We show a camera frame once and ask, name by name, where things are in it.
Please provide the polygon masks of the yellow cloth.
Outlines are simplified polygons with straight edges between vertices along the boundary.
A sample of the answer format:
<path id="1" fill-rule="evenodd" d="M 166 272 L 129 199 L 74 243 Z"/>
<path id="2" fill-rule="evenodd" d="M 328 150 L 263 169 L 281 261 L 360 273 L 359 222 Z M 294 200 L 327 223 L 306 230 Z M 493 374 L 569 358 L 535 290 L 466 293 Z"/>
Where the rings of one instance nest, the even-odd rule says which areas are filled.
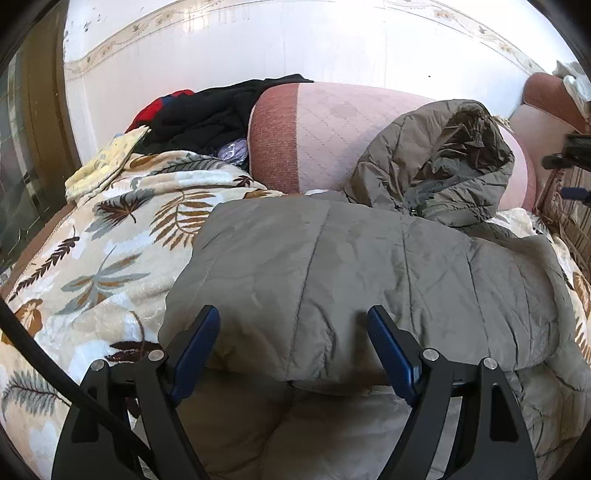
<path id="1" fill-rule="evenodd" d="M 104 189 L 123 168 L 135 145 L 149 132 L 148 126 L 140 126 L 128 133 L 114 137 L 91 160 L 65 181 L 65 200 L 77 203 L 80 198 Z"/>

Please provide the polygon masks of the red garment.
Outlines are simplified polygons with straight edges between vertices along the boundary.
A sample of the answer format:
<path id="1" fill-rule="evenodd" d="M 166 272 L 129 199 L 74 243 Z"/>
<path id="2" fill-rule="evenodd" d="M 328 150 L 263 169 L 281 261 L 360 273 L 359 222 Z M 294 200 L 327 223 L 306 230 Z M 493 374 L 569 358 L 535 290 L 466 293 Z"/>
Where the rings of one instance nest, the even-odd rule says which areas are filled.
<path id="1" fill-rule="evenodd" d="M 184 90 L 178 90 L 178 91 L 172 92 L 168 95 L 156 98 L 155 100 L 153 100 L 151 103 L 149 103 L 147 106 L 145 106 L 142 110 L 140 110 L 136 114 L 136 116 L 132 120 L 131 124 L 127 127 L 125 132 L 128 133 L 128 132 L 130 132 L 136 128 L 139 128 L 141 126 L 145 126 L 145 125 L 149 126 L 151 124 L 153 118 L 155 117 L 155 115 L 164 106 L 166 106 L 168 103 L 170 103 L 174 98 L 177 98 L 179 96 L 190 96 L 193 94 L 194 94 L 194 92 L 192 90 L 184 89 Z"/>

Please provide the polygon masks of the striped floral back cushion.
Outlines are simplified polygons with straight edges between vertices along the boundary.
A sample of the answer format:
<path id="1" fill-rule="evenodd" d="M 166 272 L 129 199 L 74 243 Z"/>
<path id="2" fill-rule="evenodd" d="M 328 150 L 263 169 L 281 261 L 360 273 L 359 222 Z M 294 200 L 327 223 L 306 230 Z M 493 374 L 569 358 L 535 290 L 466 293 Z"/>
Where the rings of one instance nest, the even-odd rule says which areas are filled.
<path id="1" fill-rule="evenodd" d="M 560 196 L 562 187 L 590 189 L 590 173 L 578 167 L 544 170 L 538 175 L 536 210 L 566 243 L 583 276 L 590 280 L 590 208 Z"/>

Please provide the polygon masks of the wooden glass door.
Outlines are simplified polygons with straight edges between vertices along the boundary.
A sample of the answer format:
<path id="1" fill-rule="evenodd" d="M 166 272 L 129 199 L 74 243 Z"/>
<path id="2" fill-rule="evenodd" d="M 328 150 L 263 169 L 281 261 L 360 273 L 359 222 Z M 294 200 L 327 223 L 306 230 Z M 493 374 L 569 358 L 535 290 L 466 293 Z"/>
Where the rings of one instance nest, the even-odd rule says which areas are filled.
<path id="1" fill-rule="evenodd" d="M 67 1 L 31 6 L 32 22 L 1 56 L 1 270 L 12 268 L 65 206 L 65 180 L 80 166 L 65 92 Z"/>

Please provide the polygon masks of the white crumpled cloth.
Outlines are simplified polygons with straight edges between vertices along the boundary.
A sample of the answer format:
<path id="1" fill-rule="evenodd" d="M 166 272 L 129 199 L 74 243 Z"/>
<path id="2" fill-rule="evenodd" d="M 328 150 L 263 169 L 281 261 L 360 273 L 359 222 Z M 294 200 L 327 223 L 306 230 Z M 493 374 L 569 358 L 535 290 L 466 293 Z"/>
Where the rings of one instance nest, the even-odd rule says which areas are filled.
<path id="1" fill-rule="evenodd" d="M 557 62 L 553 75 L 560 78 L 575 103 L 585 108 L 590 103 L 590 80 L 577 62 Z"/>

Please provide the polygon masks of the grey quilted hooded jacket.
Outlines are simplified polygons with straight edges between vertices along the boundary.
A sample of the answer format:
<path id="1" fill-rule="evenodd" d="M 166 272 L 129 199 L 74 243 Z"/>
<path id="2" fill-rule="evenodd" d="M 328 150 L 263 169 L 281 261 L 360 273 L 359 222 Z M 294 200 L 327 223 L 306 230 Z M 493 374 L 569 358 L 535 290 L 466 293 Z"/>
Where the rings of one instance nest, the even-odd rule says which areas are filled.
<path id="1" fill-rule="evenodd" d="M 346 187 L 216 206 L 166 297 L 168 344 L 200 309 L 221 331 L 180 417 L 213 479 L 374 479 L 410 415 L 367 333 L 385 308 L 452 361 L 495 359 L 538 475 L 590 418 L 590 366 L 550 241 L 493 223 L 514 167 L 479 102 L 394 120 Z"/>

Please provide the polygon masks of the leaf pattern plush blanket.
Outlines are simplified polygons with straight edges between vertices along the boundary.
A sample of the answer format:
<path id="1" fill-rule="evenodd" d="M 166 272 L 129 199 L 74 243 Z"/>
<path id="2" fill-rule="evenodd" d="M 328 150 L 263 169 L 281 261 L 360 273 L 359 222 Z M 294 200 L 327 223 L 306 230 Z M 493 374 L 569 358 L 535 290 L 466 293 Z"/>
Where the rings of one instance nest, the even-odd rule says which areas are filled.
<path id="1" fill-rule="evenodd" d="M 4 297 L 25 330 L 75 381 L 97 359 L 131 365 L 195 310 L 184 278 L 218 205 L 276 197 L 238 167 L 188 151 L 133 154 L 104 189 L 68 203 L 25 252 Z M 249 309 L 223 315 L 197 393 L 180 417 L 208 474 L 257 479 L 270 434 L 266 395 L 230 384 L 256 356 Z"/>

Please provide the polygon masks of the black garment pile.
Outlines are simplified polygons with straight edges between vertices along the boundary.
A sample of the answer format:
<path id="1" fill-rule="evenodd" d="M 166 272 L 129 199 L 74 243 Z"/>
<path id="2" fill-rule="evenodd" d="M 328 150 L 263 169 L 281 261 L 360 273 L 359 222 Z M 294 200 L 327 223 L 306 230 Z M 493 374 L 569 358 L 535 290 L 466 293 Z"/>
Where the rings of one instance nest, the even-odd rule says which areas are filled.
<path id="1" fill-rule="evenodd" d="M 307 82 L 307 78 L 293 74 L 276 79 L 252 79 L 172 97 L 144 123 L 149 131 L 135 145 L 134 151 L 151 155 L 186 150 L 213 155 L 224 145 L 245 138 L 250 113 L 266 90 Z"/>

